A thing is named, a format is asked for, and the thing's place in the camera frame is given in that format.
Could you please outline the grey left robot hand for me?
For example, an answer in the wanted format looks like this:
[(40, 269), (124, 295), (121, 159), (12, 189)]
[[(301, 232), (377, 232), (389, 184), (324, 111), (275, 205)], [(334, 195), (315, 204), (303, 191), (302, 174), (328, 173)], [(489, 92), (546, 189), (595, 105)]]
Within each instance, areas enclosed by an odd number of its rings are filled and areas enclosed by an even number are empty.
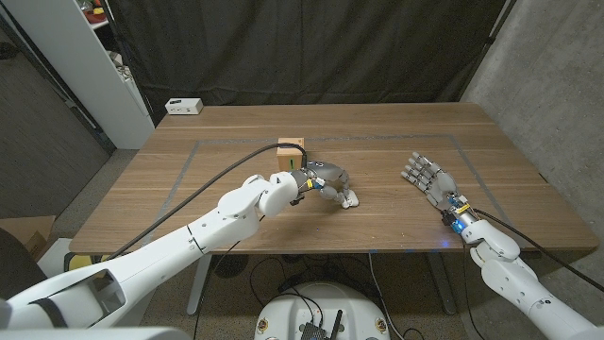
[(306, 167), (293, 170), (290, 174), (294, 177), (298, 190), (293, 205), (311, 190), (317, 190), (323, 199), (338, 202), (344, 209), (360, 204), (356, 194), (349, 188), (348, 173), (338, 165), (309, 161)]

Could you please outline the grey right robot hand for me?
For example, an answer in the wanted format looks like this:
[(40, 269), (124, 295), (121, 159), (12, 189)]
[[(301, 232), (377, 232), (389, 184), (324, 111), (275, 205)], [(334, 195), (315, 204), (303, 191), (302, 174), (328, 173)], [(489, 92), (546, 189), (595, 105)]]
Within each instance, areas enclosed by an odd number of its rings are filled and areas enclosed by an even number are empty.
[(478, 218), (459, 190), (456, 181), (438, 163), (413, 152), (401, 176), (417, 187), (442, 216), (445, 226), (461, 234)]

